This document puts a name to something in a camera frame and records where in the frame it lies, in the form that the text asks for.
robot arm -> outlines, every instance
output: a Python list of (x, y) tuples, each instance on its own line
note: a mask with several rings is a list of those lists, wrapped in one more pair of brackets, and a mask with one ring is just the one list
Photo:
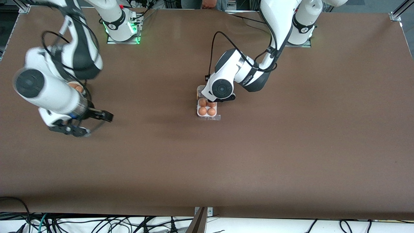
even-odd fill
[(116, 41), (126, 41), (137, 30), (131, 25), (137, 23), (137, 13), (127, 8), (122, 8), (116, 0), (86, 0), (99, 13), (105, 25), (106, 31)]
[(65, 21), (60, 34), (69, 29), (72, 41), (29, 49), (24, 67), (14, 79), (14, 88), (21, 97), (39, 107), (50, 130), (85, 136), (88, 130), (72, 126), (72, 119), (81, 121), (92, 117), (111, 122), (113, 115), (94, 109), (92, 102), (67, 82), (95, 78), (102, 69), (102, 58), (77, 0), (38, 0), (36, 3), (62, 12)]
[[(275, 69), (276, 61), (291, 36), (292, 30), (297, 30), (292, 27), (292, 19), (297, 7), (301, 2), (302, 5), (309, 5), (314, 1), (320, 2), (321, 0), (261, 0), (260, 13), (271, 32), (271, 42), (263, 61), (258, 64), (237, 49), (227, 50), (217, 62), (214, 73), (210, 75), (202, 94), (211, 102), (234, 100), (236, 96), (233, 92), (233, 82), (240, 84), (249, 92), (261, 90), (266, 84), (270, 72)], [(346, 1), (325, 0), (326, 3), (333, 6), (340, 6)]]

person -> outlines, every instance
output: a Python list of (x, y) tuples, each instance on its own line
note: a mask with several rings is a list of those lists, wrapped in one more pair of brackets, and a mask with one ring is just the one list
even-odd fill
[(227, 10), (227, 0), (181, 0), (183, 9), (217, 9)]

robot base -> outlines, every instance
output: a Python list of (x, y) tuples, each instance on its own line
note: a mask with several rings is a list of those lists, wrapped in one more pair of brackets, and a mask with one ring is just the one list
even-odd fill
[(308, 39), (305, 43), (299, 44), (299, 45), (291, 44), (291, 43), (287, 42), (286, 43), (286, 47), (292, 47), (292, 48), (311, 48), (312, 45), (311, 45), (311, 40)]
[(107, 44), (140, 44), (142, 24), (144, 22), (144, 17), (141, 15), (142, 14), (137, 14), (137, 17), (139, 17), (139, 19), (137, 19), (137, 25), (131, 25), (131, 30), (136, 32), (131, 38), (129, 38), (126, 41), (116, 41), (109, 36), (108, 32), (106, 32), (106, 34), (108, 35), (106, 43)]

table surface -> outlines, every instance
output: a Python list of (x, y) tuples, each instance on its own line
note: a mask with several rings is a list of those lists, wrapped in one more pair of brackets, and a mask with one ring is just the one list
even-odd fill
[[(0, 195), (35, 212), (414, 219), (414, 62), (387, 14), (321, 14), (312, 48), (285, 48), (262, 91), (237, 85), (221, 121), (201, 121), (213, 34), (255, 57), (269, 43), (263, 26), (159, 10), (140, 45), (107, 45), (96, 11), (84, 12), (104, 62), (89, 82), (94, 104), (114, 121), (89, 138), (53, 133), (15, 93), (26, 51), (63, 22), (33, 7), (0, 63)], [(229, 48), (217, 37), (213, 63)]]

brown egg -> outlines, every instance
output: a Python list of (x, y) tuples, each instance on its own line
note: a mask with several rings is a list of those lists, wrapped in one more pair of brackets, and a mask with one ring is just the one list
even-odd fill
[(198, 101), (198, 105), (200, 105), (200, 107), (205, 107), (207, 106), (207, 100), (206, 99), (200, 99)]
[(208, 106), (209, 106), (209, 107), (211, 107), (211, 108), (214, 108), (214, 107), (216, 106), (216, 103), (210, 103), (210, 102), (209, 102), (209, 103), (208, 103)]
[(76, 83), (69, 83), (68, 85), (69, 85), (70, 87), (75, 88), (75, 89), (76, 89), (76, 87), (79, 87), (79, 85), (78, 85), (78, 84), (76, 84)]
[(200, 116), (204, 116), (207, 113), (207, 109), (205, 107), (201, 107), (198, 109), (198, 114), (200, 114)]
[(215, 110), (214, 108), (209, 108), (209, 109), (208, 109), (208, 111), (207, 111), (207, 113), (208, 113), (210, 116), (214, 116), (214, 115), (216, 114), (216, 110)]
[(81, 87), (81, 86), (77, 86), (77, 87), (75, 88), (75, 90), (77, 90), (78, 92), (82, 93), (82, 92), (83, 92), (83, 87)]

